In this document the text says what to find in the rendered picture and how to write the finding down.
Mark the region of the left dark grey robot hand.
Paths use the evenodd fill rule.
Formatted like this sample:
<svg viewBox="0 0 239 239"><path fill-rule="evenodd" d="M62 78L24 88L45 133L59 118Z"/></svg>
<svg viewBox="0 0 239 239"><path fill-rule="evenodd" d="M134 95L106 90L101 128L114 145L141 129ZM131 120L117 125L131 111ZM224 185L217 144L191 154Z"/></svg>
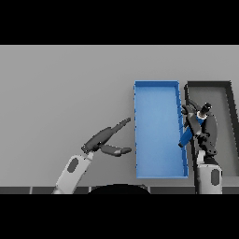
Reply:
<svg viewBox="0 0 239 239"><path fill-rule="evenodd" d="M85 154L90 152L96 152L101 150L103 153L115 157L120 157L122 154L127 154L132 151L131 148L118 148L111 145L108 145L108 140L119 131L123 126L125 126L131 119L127 118L118 123L115 127L106 127L101 130L99 133L95 134L90 140L88 140L82 147L82 151Z"/></svg>

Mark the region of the dark grey bin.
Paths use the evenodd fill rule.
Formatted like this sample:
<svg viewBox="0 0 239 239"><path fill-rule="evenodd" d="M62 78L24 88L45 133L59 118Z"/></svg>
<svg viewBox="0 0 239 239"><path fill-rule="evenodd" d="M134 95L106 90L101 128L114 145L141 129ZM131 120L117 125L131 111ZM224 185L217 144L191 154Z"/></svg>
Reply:
<svg viewBox="0 0 239 239"><path fill-rule="evenodd" d="M185 85L186 104L189 100L200 106L212 105L211 112L218 124L215 157L224 177L239 176L239 121L230 81L188 81Z"/></svg>

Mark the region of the blue bin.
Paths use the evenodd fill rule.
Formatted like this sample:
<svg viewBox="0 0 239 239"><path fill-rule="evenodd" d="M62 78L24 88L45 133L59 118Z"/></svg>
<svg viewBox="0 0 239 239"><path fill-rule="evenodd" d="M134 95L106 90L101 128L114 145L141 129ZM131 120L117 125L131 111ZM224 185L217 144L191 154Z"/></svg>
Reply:
<svg viewBox="0 0 239 239"><path fill-rule="evenodd" d="M134 142L136 177L187 178L186 148L177 80L134 82Z"/></svg>

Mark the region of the right dark grey robot hand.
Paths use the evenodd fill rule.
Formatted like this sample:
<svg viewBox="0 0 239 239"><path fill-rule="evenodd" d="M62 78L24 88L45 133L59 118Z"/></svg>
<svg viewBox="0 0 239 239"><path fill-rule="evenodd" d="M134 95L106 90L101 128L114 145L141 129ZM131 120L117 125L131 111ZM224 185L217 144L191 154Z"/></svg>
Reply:
<svg viewBox="0 0 239 239"><path fill-rule="evenodd" d="M208 113L206 122L203 123L202 137L193 137L201 150L205 151L207 157L215 157L218 152L216 150L216 142L218 139L218 124L215 115L211 112Z"/></svg>

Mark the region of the blue pipe with dark end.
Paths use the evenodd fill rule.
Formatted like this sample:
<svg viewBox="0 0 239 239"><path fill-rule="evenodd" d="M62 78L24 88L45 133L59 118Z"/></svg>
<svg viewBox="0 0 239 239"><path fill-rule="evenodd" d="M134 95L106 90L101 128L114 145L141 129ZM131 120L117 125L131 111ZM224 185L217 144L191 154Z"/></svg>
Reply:
<svg viewBox="0 0 239 239"><path fill-rule="evenodd" d="M186 146L193 137L202 137L203 123L206 122L211 107L210 103L199 106L192 100L190 100L189 105L182 106L182 113L186 116L184 125L186 131L182 134L178 143L181 148Z"/></svg>

